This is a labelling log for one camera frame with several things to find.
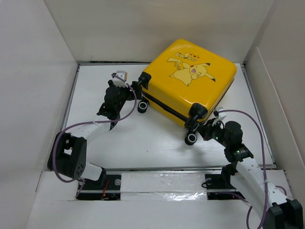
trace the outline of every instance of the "caster wheel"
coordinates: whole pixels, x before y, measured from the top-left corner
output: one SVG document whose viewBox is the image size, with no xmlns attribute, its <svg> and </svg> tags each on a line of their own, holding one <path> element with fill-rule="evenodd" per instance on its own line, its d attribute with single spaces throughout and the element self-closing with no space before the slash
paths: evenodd
<svg viewBox="0 0 305 229">
<path fill-rule="evenodd" d="M 188 146 L 192 146 L 197 142 L 197 135 L 194 132 L 188 132 L 184 141 Z"/>
<path fill-rule="evenodd" d="M 148 103 L 144 101 L 140 101 L 138 104 L 138 112 L 143 114 L 147 111 Z"/>
</svg>

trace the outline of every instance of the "cartoon character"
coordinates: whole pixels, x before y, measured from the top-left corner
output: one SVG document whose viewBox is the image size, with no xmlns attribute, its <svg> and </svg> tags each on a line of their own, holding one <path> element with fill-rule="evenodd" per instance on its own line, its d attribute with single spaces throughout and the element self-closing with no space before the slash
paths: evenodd
<svg viewBox="0 0 305 229">
<path fill-rule="evenodd" d="M 199 77 L 207 76 L 214 82 L 216 81 L 213 76 L 207 73 L 207 66 L 210 66 L 210 63 L 201 63 L 196 65 L 189 65 L 185 62 L 182 63 L 183 68 L 179 66 L 180 60 L 175 58 L 169 58 L 167 62 L 174 62 L 177 71 L 170 75 L 170 77 L 175 77 L 178 80 L 181 80 L 185 85 L 189 86 L 192 80 L 196 80 Z"/>
</svg>

